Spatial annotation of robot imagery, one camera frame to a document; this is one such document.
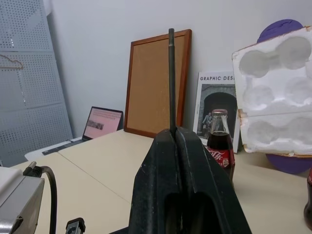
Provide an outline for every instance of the book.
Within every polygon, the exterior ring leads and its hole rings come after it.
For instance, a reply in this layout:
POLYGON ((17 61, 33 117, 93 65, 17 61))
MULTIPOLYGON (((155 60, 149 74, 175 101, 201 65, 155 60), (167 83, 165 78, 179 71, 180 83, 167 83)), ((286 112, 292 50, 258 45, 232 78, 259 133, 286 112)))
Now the book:
POLYGON ((205 117, 210 116, 214 109, 226 109, 228 111, 228 126, 233 142, 233 151, 237 153, 240 123, 232 71, 200 72, 198 75, 193 131, 204 145, 207 145, 212 122, 210 117, 205 117))

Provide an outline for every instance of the wooden frame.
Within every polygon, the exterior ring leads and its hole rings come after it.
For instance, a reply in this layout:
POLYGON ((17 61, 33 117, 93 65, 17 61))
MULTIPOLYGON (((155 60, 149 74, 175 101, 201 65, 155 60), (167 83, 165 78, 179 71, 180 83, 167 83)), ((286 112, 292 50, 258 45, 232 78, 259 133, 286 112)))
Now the wooden frame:
MULTIPOLYGON (((176 111, 176 124, 177 126, 181 126, 183 123, 183 111, 184 111, 184 102, 185 102, 185 90, 186 90, 186 82, 190 61, 190 47, 191 47, 191 38, 192 31, 191 29, 179 31, 175 33, 175 39, 178 37, 184 37, 183 51, 182 51, 182 66, 180 72, 180 86, 176 93, 178 93, 178 101, 177 101, 177 111, 176 111)), ((161 35, 157 37, 152 37, 148 39, 133 41, 131 43, 131 51, 130 51, 130 63, 129 63, 129 74, 128 74, 128 86, 127 86, 127 100, 126 100, 126 109, 125 109, 125 124, 124 131, 138 134, 146 137, 155 137, 157 133, 143 131, 139 129, 129 128, 128 127, 128 114, 129 114, 129 100, 130 100, 130 89, 131 89, 131 78, 132 78, 132 69, 133 69, 133 59, 134 59, 134 47, 138 45, 144 45, 151 42, 158 42, 162 40, 169 39, 169 35, 161 35)))

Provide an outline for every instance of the arched doorway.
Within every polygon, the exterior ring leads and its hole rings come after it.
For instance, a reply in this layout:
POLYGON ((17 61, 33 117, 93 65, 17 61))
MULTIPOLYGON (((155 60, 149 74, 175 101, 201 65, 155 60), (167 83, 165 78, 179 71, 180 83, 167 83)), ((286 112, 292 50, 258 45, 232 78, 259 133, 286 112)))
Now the arched doorway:
POLYGON ((228 126, 233 138, 237 112, 236 98, 231 94, 222 92, 210 94, 204 100, 203 118, 214 109, 226 109, 228 111, 228 126))

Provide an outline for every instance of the laptop screen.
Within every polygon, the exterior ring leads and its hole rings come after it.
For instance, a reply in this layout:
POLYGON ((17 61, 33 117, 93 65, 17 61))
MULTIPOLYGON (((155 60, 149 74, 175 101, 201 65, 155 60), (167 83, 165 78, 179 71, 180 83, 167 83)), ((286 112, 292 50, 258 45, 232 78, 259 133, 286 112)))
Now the laptop screen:
POLYGON ((117 131, 122 112, 92 107, 83 137, 91 139, 117 131))

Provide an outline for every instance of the laptop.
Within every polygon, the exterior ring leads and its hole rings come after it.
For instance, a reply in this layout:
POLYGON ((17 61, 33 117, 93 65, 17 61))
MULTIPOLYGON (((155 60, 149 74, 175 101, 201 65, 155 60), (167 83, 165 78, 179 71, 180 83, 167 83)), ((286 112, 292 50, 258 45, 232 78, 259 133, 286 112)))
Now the laptop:
POLYGON ((68 147, 78 145, 88 140, 113 133, 122 129, 123 112, 100 107, 91 107, 86 126, 83 131, 82 139, 71 143, 58 146, 56 148, 43 151, 43 155, 58 152, 68 147))

